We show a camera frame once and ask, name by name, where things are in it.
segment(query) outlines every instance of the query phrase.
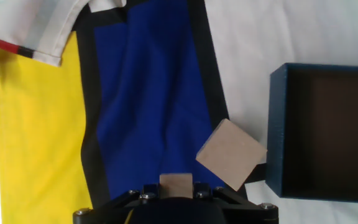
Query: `blue fabric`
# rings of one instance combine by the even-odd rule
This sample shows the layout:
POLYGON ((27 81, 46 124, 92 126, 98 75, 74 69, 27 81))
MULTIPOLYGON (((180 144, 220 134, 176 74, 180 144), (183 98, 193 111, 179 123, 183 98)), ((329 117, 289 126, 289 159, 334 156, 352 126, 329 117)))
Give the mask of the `blue fabric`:
POLYGON ((97 135, 111 198, 164 173, 223 182, 196 154, 212 133, 185 0, 151 0, 94 30, 102 91, 97 135))

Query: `wooden block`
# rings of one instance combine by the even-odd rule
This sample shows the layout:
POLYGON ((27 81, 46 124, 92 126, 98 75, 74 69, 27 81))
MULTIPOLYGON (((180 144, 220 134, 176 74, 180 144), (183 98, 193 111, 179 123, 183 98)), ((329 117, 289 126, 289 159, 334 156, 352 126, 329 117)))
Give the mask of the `wooden block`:
POLYGON ((161 174, 160 175, 161 198, 186 197, 193 198, 192 174, 161 174))
POLYGON ((238 190, 266 152, 259 142, 224 119, 198 152, 196 160, 238 190))

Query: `screw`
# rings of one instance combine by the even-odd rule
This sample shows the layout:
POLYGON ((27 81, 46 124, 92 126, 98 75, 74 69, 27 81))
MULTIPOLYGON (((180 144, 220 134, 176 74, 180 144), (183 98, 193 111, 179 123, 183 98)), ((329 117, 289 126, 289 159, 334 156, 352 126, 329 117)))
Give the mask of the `screw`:
POLYGON ((81 208, 78 211, 75 212, 76 215, 85 215, 88 214, 92 209, 90 208, 81 208))
POLYGON ((204 197, 204 194, 203 194, 203 193, 197 192, 196 198, 203 198, 203 197, 204 197))
POLYGON ((272 203, 261 203, 259 206, 266 210, 275 208, 275 205, 272 203))
POLYGON ((148 200, 148 199, 155 198, 155 194, 149 192, 149 193, 142 194, 139 198, 148 200))
POLYGON ((222 190, 223 190, 223 187, 216 187, 215 190, 217 190, 217 191, 222 191, 222 190))
POLYGON ((137 192, 139 192, 138 190, 129 190, 128 193, 133 195, 133 194, 136 194, 137 192))
POLYGON ((205 197, 208 197, 209 193, 206 192, 206 191, 200 191, 200 192, 197 192, 196 194, 196 198, 205 198, 205 197))

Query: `black fabric stripe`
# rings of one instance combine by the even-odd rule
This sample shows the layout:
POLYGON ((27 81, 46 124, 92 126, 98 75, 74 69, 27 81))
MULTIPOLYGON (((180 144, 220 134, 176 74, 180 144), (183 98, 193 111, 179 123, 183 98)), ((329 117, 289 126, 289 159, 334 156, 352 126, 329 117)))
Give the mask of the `black fabric stripe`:
POLYGON ((229 118, 229 113, 224 99, 206 8, 204 0, 187 0, 187 4, 209 117, 212 128, 215 129, 222 119, 229 118))
POLYGON ((125 7, 94 13, 91 13, 89 5, 86 5, 73 26, 77 33, 86 113, 81 161, 93 208, 99 208, 110 201, 106 171, 96 135, 101 107, 101 85, 94 28, 126 22, 127 10, 145 1, 128 0, 125 7))
POLYGON ((71 31, 77 31, 80 24, 91 14, 91 8, 89 4, 86 4, 77 16, 71 31))
POLYGON ((17 54, 28 58, 32 58, 34 54, 34 50, 19 46, 19 48, 17 49, 17 54))

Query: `blue cardboard box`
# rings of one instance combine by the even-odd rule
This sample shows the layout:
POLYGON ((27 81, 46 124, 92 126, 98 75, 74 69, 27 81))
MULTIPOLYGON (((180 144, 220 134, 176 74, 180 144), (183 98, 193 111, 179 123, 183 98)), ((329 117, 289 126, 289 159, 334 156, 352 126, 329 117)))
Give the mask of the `blue cardboard box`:
POLYGON ((267 185, 358 202, 358 67, 286 63, 270 77, 267 185))

